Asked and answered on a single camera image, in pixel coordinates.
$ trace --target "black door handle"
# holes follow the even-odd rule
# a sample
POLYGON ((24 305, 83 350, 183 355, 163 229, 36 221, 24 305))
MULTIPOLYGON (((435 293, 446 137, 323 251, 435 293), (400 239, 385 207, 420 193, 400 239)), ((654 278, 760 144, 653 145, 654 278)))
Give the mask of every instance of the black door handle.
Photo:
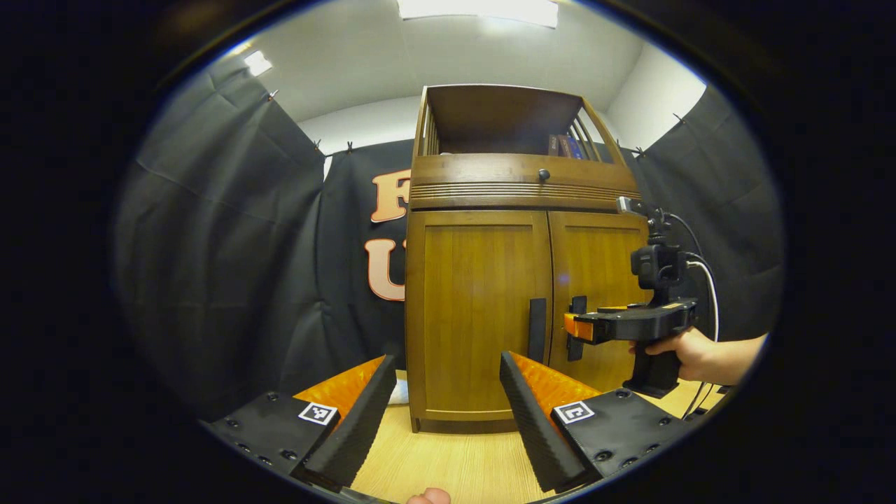
MULTIPOLYGON (((585 313, 588 311, 588 296, 575 296, 569 305, 570 313, 585 313)), ((573 335, 566 333, 566 359, 568 361, 580 361, 585 344, 575 341, 573 335)))
POLYGON ((545 339, 547 332, 547 300, 535 298, 529 300, 529 349, 527 357, 544 363, 545 339))

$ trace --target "black fabric backdrop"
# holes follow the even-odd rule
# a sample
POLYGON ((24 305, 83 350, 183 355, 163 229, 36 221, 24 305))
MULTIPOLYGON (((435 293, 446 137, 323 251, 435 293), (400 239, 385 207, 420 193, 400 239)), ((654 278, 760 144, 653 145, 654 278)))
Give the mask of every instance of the black fabric backdrop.
MULTIPOLYGON (((771 330, 783 291, 784 229, 780 195, 759 144, 714 88, 645 155, 624 151, 646 201, 677 214, 694 230, 715 273, 719 339, 754 338, 771 330)), ((673 243, 695 251, 673 222, 673 243)), ((673 291, 700 301, 697 327, 711 337, 702 273, 690 269, 673 291)))
POLYGON ((129 167, 116 293, 139 348, 205 420, 301 390, 324 344, 324 157, 240 61, 196 75, 129 167))
MULTIPOLYGON (((389 353, 395 355, 397 369, 406 369, 404 302, 385 300, 371 290, 364 245, 370 239, 394 241, 389 276, 392 283, 404 285, 405 250, 401 243, 407 215, 371 222, 378 201, 372 180, 410 169, 413 147, 413 140, 404 140, 362 147, 351 154, 337 152, 323 183, 317 277, 323 327, 327 339, 340 346, 344 367, 389 353)), ((407 207, 404 201, 398 204, 407 207)))

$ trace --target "hand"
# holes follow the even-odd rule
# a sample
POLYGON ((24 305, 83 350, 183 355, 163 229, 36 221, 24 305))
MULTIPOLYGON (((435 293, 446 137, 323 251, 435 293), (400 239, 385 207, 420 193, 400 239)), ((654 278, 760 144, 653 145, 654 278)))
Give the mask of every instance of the hand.
POLYGON ((442 489, 427 488, 423 495, 412 495, 406 504, 451 504, 451 496, 442 489))
MULTIPOLYGON (((716 343, 695 327, 690 327, 680 335, 648 346, 644 352, 648 355, 675 352, 681 361, 681 368, 678 369, 678 377, 681 379, 737 385, 753 365, 766 336, 716 343)), ((635 342, 629 342, 629 345, 629 353, 634 353, 635 342)))
MULTIPOLYGON (((707 367, 710 366, 713 342, 697 330, 690 327, 682 334, 654 343, 644 349, 648 355, 659 355, 663 352, 675 352, 681 361, 678 377, 694 381, 711 381, 707 379, 707 367)), ((634 354, 635 342, 629 342, 629 353, 634 354)))

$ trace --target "cabinet door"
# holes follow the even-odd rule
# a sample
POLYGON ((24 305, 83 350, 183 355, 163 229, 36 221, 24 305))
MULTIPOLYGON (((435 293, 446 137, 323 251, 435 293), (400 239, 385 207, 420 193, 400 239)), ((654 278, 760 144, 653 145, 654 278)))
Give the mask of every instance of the cabinet door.
POLYGON ((411 212, 406 266, 411 417, 513 417, 498 378, 500 355, 525 355, 529 302, 547 299, 551 260, 545 212, 411 212))
POLYGON ((631 254, 647 244, 647 224, 632 215, 548 213, 554 255, 554 330, 549 365, 601 392, 632 377, 628 342, 585 344, 582 358, 569 361, 563 315, 574 296, 588 297, 588 311, 650 300, 638 287, 631 254))

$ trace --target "ceiling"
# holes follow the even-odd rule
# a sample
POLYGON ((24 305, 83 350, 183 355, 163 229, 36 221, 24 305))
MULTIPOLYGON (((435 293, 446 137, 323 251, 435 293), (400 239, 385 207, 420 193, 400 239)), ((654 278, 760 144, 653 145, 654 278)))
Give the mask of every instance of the ceiling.
POLYGON ((396 0, 333 0, 250 39, 260 75, 297 122, 425 85, 501 83, 584 96, 607 110, 643 39, 588 7, 559 3, 557 28, 450 16, 403 21, 396 0))

